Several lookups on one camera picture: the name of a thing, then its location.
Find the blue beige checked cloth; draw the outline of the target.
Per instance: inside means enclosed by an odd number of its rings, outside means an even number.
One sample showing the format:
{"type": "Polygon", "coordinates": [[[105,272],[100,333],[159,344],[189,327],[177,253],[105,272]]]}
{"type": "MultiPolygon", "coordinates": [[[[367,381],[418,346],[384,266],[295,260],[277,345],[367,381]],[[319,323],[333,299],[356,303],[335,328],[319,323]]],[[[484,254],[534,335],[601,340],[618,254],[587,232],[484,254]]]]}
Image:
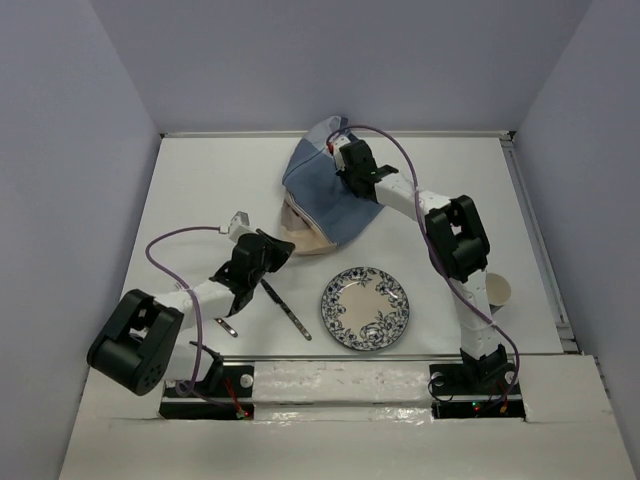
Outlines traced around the blue beige checked cloth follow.
{"type": "Polygon", "coordinates": [[[382,211],[356,197],[336,174],[326,139],[348,119],[331,116],[297,143],[282,175],[281,238],[298,256],[328,254],[356,239],[382,211]]]}

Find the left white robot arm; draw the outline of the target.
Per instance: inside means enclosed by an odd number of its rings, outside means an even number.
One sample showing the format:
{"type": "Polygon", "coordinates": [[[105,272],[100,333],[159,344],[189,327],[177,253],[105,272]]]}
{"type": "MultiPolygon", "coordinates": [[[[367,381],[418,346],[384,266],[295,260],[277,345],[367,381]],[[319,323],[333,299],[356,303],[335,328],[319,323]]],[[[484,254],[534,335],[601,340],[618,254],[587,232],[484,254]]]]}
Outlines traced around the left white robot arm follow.
{"type": "Polygon", "coordinates": [[[152,248],[162,240],[210,229],[209,226],[185,227],[149,242],[145,248],[147,260],[181,288],[159,296],[139,289],[126,292],[89,347],[86,361],[91,368],[135,395],[143,396],[165,378],[179,333],[195,324],[195,360],[187,371],[188,384],[183,390],[194,389],[198,394],[209,395],[219,388],[221,370],[201,360],[204,321],[228,318],[244,309],[265,274],[282,268],[295,245],[260,229],[229,232],[234,242],[230,259],[195,287],[152,256],[152,248]]]}

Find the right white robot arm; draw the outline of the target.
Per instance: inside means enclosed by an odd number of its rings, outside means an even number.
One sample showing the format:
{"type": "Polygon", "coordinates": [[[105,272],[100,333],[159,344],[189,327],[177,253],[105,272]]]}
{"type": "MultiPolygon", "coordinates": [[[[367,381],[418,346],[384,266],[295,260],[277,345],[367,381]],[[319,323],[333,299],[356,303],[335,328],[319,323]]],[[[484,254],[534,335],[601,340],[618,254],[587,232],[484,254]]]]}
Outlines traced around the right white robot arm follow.
{"type": "Polygon", "coordinates": [[[490,244],[474,201],[424,190],[403,147],[398,150],[410,172],[405,177],[390,165],[380,166],[369,145],[347,135],[326,141],[336,175],[356,197],[399,212],[419,226],[429,258],[449,287],[460,327],[461,362],[455,364],[455,384],[474,394],[502,383],[500,400],[517,384],[520,360],[508,360],[514,341],[493,320],[486,290],[490,244]]]}

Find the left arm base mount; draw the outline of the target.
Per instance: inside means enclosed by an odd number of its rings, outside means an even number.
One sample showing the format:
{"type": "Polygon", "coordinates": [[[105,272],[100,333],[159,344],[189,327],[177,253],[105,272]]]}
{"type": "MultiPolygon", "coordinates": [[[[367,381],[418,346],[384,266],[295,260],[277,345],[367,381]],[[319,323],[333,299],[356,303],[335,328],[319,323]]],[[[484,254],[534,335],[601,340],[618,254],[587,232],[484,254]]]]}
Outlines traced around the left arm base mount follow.
{"type": "Polygon", "coordinates": [[[159,416],[167,420],[252,420],[255,405],[253,362],[227,362],[219,353],[204,347],[203,359],[211,365],[194,390],[182,397],[174,386],[166,383],[159,405],[159,416]]]}

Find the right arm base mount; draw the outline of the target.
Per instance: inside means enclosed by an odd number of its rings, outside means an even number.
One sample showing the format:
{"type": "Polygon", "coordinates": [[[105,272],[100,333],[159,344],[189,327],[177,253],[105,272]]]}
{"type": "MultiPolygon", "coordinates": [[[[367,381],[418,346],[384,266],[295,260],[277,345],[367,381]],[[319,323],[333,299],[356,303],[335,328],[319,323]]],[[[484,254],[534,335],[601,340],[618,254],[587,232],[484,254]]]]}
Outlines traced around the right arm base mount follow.
{"type": "Polygon", "coordinates": [[[440,363],[429,366],[428,393],[431,413],[436,420],[526,418],[519,384],[505,398],[513,380],[514,366],[487,384],[473,386],[462,375],[462,364],[440,363]]]}

